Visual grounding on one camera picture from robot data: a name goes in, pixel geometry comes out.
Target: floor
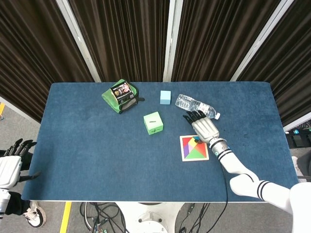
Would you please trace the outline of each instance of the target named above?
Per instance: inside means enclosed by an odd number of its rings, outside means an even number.
[[[2,113],[4,120],[0,121],[0,149],[6,149],[19,138],[36,140],[39,127],[33,125],[8,107]],[[311,148],[292,149],[295,156],[301,156]],[[22,192],[23,184],[19,183],[12,189]],[[31,228],[23,216],[5,216],[1,223],[0,233],[58,233],[63,217],[65,204],[63,202],[40,202],[46,212],[47,222],[40,229]],[[79,213],[80,203],[72,203],[68,233],[88,233],[83,218]],[[189,204],[185,204],[176,220],[176,232],[182,219],[186,216]],[[185,220],[184,226],[189,229],[196,220],[202,204],[196,204],[191,215]],[[213,224],[224,204],[212,203],[202,221],[201,231],[206,232]],[[222,218],[211,232],[222,233],[290,233],[292,230],[292,216],[266,203],[230,203]]]

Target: table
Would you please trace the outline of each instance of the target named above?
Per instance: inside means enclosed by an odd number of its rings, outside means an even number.
[[[118,115],[101,94],[113,83],[54,83],[38,134],[25,200],[221,202],[225,185],[217,158],[182,162],[179,136],[194,134],[174,102],[185,94],[221,113],[220,137],[262,180],[287,188],[294,166],[268,83],[134,83],[146,99]],[[160,91],[172,91],[160,105]],[[143,116],[158,111],[162,132],[148,135]],[[226,174],[228,181],[234,175]],[[230,202],[259,201],[235,195]]]

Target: shoe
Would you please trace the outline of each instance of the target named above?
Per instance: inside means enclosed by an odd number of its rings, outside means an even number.
[[[297,176],[303,176],[301,170],[299,169],[298,167],[298,164],[297,164],[297,160],[298,158],[296,156],[292,156],[292,160],[293,160],[293,164],[294,164],[294,167],[295,167],[295,170],[296,170],[296,175]],[[307,182],[306,179],[298,179],[300,183],[302,182]]]
[[[30,208],[27,209],[27,212],[23,213],[27,219],[29,225],[34,228],[42,227],[47,221],[44,210],[38,206],[38,202],[31,201]]]

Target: yellow floor line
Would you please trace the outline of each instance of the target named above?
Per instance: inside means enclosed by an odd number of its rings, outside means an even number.
[[[63,214],[62,225],[60,227],[60,232],[59,233],[66,233],[67,232],[67,226],[68,226],[68,220],[69,220],[69,215],[70,215],[70,209],[71,209],[71,202],[66,202],[65,209],[64,209],[64,214]]]
[[[4,107],[5,107],[5,104],[4,103],[0,103],[0,115],[2,115]]]

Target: green cube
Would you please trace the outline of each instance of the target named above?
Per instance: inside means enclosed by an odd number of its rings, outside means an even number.
[[[144,122],[149,135],[163,130],[163,122],[158,112],[144,116]]]

